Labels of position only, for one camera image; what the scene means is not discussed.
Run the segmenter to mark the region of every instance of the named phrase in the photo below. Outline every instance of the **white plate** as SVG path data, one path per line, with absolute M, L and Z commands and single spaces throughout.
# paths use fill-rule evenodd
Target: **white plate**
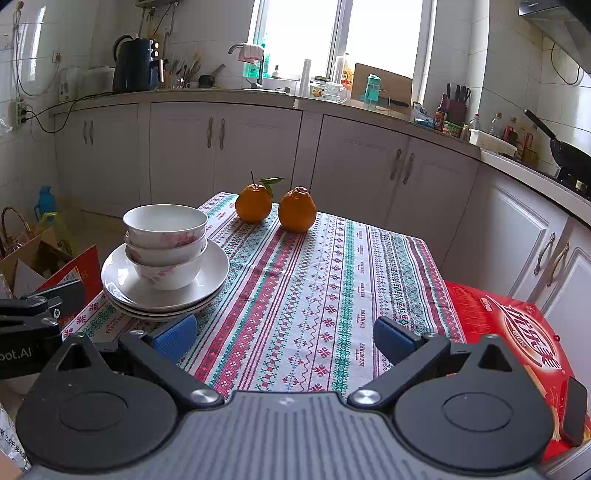
M 173 320 L 173 319 L 179 317 L 180 315 L 186 314 L 188 316 L 192 313 L 198 312 L 202 308 L 205 308 L 209 302 L 211 302 L 213 299 L 215 299 L 221 293 L 222 289 L 223 289 L 223 285 L 220 288 L 218 288 L 214 293 L 212 293 L 209 297 L 207 297 L 205 300 L 202 300 L 199 303 L 197 303 L 191 307 L 188 307 L 186 309 L 183 309 L 183 310 L 180 310 L 180 311 L 174 312 L 174 313 L 138 312 L 138 311 L 133 310 L 129 307 L 126 307 L 121 302 L 117 301 L 106 290 L 105 290 L 105 296 L 107 297 L 107 300 L 116 309 L 118 309 L 120 312 L 123 312 L 129 316 L 136 317 L 141 320 L 148 320 L 150 322 L 168 322 L 169 320 Z
M 105 291 L 126 307 L 139 312 L 173 314 L 209 297 L 226 281 L 229 270 L 226 252 L 208 239 L 201 270 L 189 285 L 178 290 L 156 290 L 136 273 L 123 244 L 107 257 L 101 279 Z

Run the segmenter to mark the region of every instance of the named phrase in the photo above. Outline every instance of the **blue bottle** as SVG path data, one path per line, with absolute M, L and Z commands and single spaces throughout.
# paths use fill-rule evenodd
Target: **blue bottle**
M 35 205 L 35 217 L 37 221 L 41 220 L 43 214 L 57 211 L 56 198 L 50 192 L 51 187 L 44 185 L 39 190 L 39 203 Z

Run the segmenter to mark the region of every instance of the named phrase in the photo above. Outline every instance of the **orange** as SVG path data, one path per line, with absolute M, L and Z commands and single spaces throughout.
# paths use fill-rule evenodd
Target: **orange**
M 307 232 L 316 221 L 316 205 L 304 187 L 287 192 L 279 204 L 279 221 L 285 230 Z
M 263 185 L 250 184 L 236 199 L 235 207 L 241 220 L 259 223 L 271 213 L 273 199 Z

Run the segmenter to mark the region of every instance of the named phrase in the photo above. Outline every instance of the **table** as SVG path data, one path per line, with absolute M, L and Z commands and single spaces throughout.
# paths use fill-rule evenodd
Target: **table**
M 374 348 L 381 315 L 415 333 L 465 337 L 420 239 L 326 213 L 305 234 L 281 228 L 277 205 L 260 224 L 236 215 L 236 195 L 200 209 L 230 259 L 220 295 L 196 314 L 196 343 L 179 362 L 226 398 L 234 390 L 326 391 L 347 396 L 390 368 Z M 118 312 L 99 294 L 63 330 L 112 341 L 157 324 Z

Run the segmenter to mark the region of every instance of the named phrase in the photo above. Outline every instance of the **red packaging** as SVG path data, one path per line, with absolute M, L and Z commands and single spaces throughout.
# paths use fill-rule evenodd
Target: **red packaging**
M 468 343 L 478 343 L 487 333 L 503 337 L 525 367 L 554 416 L 554 436 L 544 454 L 552 458 L 570 448 L 560 436 L 564 413 L 563 385 L 574 377 L 560 338 L 538 308 L 524 301 L 508 299 L 463 285 L 446 282 Z M 584 439 L 591 438 L 591 420 L 586 419 Z

